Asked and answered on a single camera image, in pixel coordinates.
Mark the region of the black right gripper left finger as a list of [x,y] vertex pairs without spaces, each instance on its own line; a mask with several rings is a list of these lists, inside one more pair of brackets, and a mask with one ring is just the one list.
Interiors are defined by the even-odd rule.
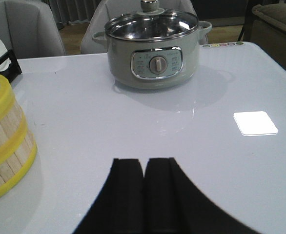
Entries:
[[77,234],[142,234],[143,172],[138,159],[113,160],[96,200]]

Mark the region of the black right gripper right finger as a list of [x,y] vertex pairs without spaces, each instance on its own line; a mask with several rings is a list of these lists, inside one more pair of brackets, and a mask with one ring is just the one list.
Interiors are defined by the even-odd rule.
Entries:
[[151,158],[144,178],[148,234],[253,234],[214,204],[174,158]]

